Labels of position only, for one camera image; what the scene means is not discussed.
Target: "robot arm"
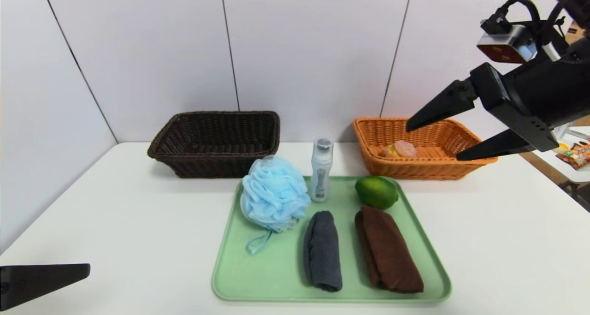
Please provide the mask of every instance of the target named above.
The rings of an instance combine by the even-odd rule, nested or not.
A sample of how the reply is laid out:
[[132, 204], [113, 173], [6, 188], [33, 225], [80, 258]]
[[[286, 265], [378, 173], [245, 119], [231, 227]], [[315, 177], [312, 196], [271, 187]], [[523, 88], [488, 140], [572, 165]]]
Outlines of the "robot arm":
[[[531, 21], [507, 21], [507, 8], [514, 2], [529, 8]], [[494, 61], [523, 64], [505, 75], [488, 63], [479, 65], [470, 77], [453, 81], [411, 117], [407, 131], [472, 109], [480, 98], [484, 108], [510, 129], [458, 153], [458, 160], [558, 147], [552, 129], [590, 114], [590, 37], [571, 46], [565, 42], [554, 29], [564, 7], [588, 33], [590, 0], [560, 0], [546, 21], [538, 19], [530, 0], [509, 0], [482, 21], [480, 50]]]

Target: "bottle cap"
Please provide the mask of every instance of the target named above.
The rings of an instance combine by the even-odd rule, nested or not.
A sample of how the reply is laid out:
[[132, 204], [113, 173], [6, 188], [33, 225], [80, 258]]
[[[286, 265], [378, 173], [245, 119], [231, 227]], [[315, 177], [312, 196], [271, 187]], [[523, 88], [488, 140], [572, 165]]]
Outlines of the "bottle cap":
[[312, 160], [320, 162], [330, 162], [332, 160], [332, 151], [334, 143], [327, 138], [317, 138], [313, 142]]

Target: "green tray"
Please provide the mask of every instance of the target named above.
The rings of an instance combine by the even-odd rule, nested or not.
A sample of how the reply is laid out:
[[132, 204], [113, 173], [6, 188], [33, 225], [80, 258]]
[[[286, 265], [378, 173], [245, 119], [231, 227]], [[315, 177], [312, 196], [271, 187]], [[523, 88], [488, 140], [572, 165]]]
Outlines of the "green tray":
[[[242, 184], [225, 228], [213, 272], [213, 292], [221, 299], [240, 302], [400, 303], [440, 302], [451, 294], [451, 281], [400, 185], [400, 199], [386, 210], [395, 219], [424, 281], [424, 292], [400, 294], [371, 285], [362, 248], [354, 227], [354, 215], [362, 202], [354, 184], [360, 177], [330, 177], [330, 197], [312, 202], [295, 229], [274, 233], [268, 244], [251, 255], [246, 244], [266, 230], [250, 223], [240, 210]], [[311, 286], [303, 269], [303, 237], [315, 212], [329, 210], [338, 231], [343, 288], [330, 293]]]

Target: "plastic bottle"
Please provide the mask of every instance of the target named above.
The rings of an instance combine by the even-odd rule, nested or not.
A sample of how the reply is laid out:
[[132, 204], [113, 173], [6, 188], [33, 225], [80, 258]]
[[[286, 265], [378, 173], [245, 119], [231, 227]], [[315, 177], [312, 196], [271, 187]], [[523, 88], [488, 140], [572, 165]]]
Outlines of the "plastic bottle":
[[313, 143], [312, 180], [309, 183], [309, 196], [314, 202], [324, 202], [330, 194], [330, 168], [334, 143], [327, 138], [316, 139]]

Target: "gray towel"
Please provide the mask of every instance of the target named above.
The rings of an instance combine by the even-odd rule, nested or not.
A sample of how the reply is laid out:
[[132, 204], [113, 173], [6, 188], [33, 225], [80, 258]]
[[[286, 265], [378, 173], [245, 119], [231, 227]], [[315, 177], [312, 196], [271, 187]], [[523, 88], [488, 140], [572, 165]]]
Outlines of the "gray towel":
[[303, 240], [303, 265], [307, 280], [328, 292], [342, 289], [338, 232], [329, 211], [316, 212]]

